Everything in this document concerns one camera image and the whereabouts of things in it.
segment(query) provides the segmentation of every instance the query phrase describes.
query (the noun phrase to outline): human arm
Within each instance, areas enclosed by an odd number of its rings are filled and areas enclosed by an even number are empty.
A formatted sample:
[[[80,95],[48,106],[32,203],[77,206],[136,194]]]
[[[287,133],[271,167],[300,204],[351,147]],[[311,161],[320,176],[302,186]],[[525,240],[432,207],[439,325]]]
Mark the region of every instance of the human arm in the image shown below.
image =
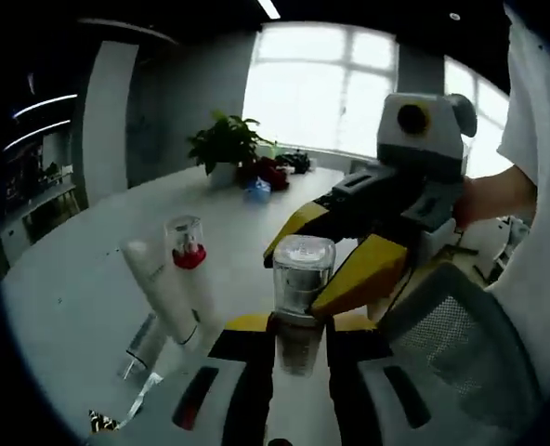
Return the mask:
[[[537,187],[516,165],[492,177],[466,178],[463,196],[454,206],[457,227],[476,221],[534,211]]]

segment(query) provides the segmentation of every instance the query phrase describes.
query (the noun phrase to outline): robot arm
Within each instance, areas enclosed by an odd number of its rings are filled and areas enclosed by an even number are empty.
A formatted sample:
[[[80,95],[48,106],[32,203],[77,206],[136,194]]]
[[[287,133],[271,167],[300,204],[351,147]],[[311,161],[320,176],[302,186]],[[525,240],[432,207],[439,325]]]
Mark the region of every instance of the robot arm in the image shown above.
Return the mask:
[[[389,295],[406,269],[425,264],[454,232],[475,135],[471,102],[460,95],[391,94],[378,130],[378,162],[296,211],[264,254],[266,268],[290,234],[365,238],[321,291],[314,316],[337,314]]]

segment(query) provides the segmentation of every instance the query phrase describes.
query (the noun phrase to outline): white shirt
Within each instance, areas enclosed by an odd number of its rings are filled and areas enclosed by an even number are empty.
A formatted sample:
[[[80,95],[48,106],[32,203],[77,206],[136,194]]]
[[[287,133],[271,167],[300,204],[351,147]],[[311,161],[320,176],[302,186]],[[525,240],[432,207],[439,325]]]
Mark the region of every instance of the white shirt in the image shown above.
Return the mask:
[[[544,394],[550,393],[550,52],[512,12],[508,66],[511,94],[504,157],[537,186],[530,234],[492,291],[530,354]]]

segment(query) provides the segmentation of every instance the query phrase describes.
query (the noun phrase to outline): window frame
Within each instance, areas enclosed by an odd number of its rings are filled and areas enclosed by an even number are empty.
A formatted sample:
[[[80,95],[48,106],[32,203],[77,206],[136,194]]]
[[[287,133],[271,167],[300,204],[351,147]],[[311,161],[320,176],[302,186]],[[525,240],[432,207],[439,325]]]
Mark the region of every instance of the window frame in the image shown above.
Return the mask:
[[[294,24],[297,25],[298,28],[306,29],[309,27],[314,28],[330,28],[330,29],[337,29],[343,31],[345,34],[345,44],[343,47],[343,52],[340,59],[337,60],[327,60],[327,59],[301,59],[301,58],[269,58],[269,57],[259,57],[259,52],[261,51],[261,45],[263,42],[263,39],[265,38],[266,31],[268,29],[274,29],[274,28],[291,28],[294,26]],[[387,69],[384,68],[377,68],[372,67],[368,65],[362,65],[357,62],[354,62],[351,60],[352,57],[352,49],[355,41],[355,36],[358,33],[370,33],[370,34],[376,34],[379,36],[383,36],[388,39],[390,44],[392,45],[392,53],[391,53],[391,63]],[[323,152],[330,152],[330,153],[345,153],[352,156],[359,156],[367,158],[369,155],[364,155],[361,152],[357,151],[342,151],[339,148],[341,147],[341,137],[342,135],[342,125],[343,125],[343,118],[345,115],[345,110],[347,109],[347,96],[348,96],[348,90],[349,90],[349,82],[351,78],[351,74],[353,72],[363,72],[367,74],[374,74],[380,77],[384,77],[389,81],[390,85],[390,92],[394,91],[397,87],[397,78],[398,78],[398,66],[399,66],[399,45],[395,39],[395,36],[389,33],[384,33],[377,30],[371,30],[368,28],[362,28],[359,26],[353,26],[353,25],[342,25],[342,24],[333,24],[333,23],[320,23],[320,22],[285,22],[285,23],[271,23],[269,25],[266,25],[264,27],[264,31],[260,32],[256,36],[255,45],[253,48],[253,53],[250,61],[250,67],[249,67],[249,76],[251,75],[251,70],[257,66],[259,66],[262,63],[314,63],[318,65],[332,65],[335,67],[340,67],[343,70],[343,78],[342,78],[342,84],[341,84],[341,96],[339,100],[339,109],[337,112],[337,121],[336,121],[336,129],[335,129],[335,137],[334,137],[334,144],[333,149],[324,149],[319,147],[309,147],[309,146],[302,146],[298,144],[294,144],[293,142],[285,142],[285,141],[278,141],[278,145],[284,148],[293,148],[293,149],[307,149],[312,151],[323,151]],[[376,153],[373,153],[371,155],[371,158],[375,158]]]

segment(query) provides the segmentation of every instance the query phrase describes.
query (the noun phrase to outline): plant pot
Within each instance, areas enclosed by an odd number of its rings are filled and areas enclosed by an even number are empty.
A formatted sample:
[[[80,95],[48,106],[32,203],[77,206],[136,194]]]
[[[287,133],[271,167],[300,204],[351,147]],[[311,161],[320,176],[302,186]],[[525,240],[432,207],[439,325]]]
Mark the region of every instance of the plant pot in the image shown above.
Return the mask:
[[[234,184],[236,179],[236,165],[232,163],[217,163],[211,172],[209,181],[211,189],[223,189]]]

